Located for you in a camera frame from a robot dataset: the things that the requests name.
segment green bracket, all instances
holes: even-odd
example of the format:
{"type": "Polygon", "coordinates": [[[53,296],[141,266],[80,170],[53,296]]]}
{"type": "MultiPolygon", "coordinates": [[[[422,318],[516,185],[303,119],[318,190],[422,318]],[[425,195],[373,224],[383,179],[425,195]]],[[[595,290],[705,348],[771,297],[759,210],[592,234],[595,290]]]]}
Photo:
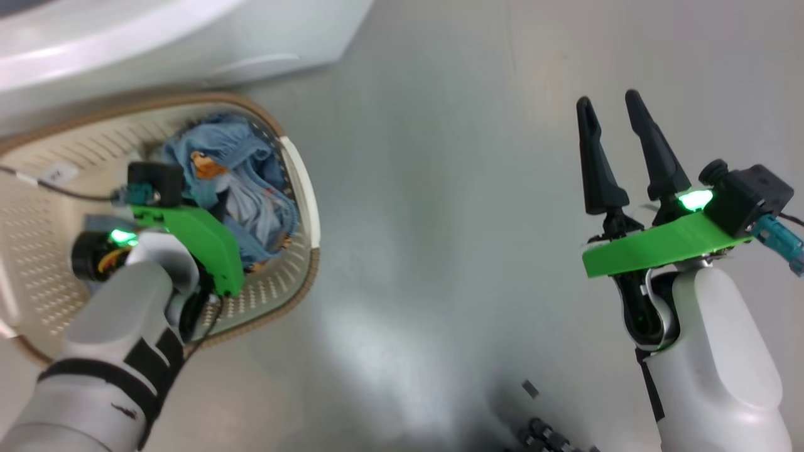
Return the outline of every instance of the green bracket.
{"type": "Polygon", "coordinates": [[[735,239],[712,223],[703,212],[695,212],[587,250],[583,256],[584,267],[588,277],[654,269],[730,248],[751,238],[735,239]]]}
{"type": "Polygon", "coordinates": [[[137,225],[162,227],[187,247],[215,281],[215,292],[236,296],[243,289],[245,275],[240,248],[232,233],[202,208],[152,208],[130,206],[137,225]]]}

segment sticker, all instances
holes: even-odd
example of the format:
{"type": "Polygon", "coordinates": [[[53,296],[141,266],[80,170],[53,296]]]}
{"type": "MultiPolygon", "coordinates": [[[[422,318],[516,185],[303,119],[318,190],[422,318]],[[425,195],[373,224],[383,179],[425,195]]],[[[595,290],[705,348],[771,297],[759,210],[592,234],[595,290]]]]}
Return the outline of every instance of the sticker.
{"type": "Polygon", "coordinates": [[[67,162],[56,162],[42,174],[42,180],[53,185],[61,185],[73,180],[78,173],[78,168],[75,165],[67,162]]]}

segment floor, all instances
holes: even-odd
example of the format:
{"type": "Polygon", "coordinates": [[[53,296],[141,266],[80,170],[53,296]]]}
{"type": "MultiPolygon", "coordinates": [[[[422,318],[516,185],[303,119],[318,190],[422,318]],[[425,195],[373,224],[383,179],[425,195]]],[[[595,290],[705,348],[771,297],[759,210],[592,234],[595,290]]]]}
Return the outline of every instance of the floor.
{"type": "MultiPolygon", "coordinates": [[[[306,161],[321,270],[287,317],[188,364],[147,450],[493,451],[538,414],[584,448],[658,451],[617,291],[580,261],[602,218],[583,210],[575,102],[593,100],[641,220],[628,88],[690,179],[724,158],[804,189],[802,16],[792,0],[377,0],[341,63],[241,89],[306,161]]],[[[734,256],[804,448],[800,283],[757,246],[734,256]]],[[[37,371],[7,343],[0,359],[5,429],[37,371]]]]}

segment green light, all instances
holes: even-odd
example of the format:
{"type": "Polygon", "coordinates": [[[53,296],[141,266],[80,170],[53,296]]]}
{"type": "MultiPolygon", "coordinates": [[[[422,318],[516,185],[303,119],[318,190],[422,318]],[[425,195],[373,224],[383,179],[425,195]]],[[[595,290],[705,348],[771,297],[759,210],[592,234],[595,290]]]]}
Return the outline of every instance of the green light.
{"type": "Polygon", "coordinates": [[[679,196],[679,201],[690,212],[699,211],[712,200],[712,190],[690,191],[686,195],[679,196]]]}
{"type": "Polygon", "coordinates": [[[112,239],[112,241],[118,246],[136,246],[138,243],[137,234],[133,232],[121,231],[120,229],[111,231],[109,233],[109,238],[112,239]]]}

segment washing machine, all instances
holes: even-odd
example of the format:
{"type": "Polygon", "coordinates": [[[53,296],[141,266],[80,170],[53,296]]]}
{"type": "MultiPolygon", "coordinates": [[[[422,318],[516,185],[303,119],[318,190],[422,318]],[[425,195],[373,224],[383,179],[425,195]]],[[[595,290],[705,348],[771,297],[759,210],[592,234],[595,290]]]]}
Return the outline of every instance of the washing machine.
{"type": "Polygon", "coordinates": [[[0,137],[338,60],[372,0],[1,0],[0,137]]]}

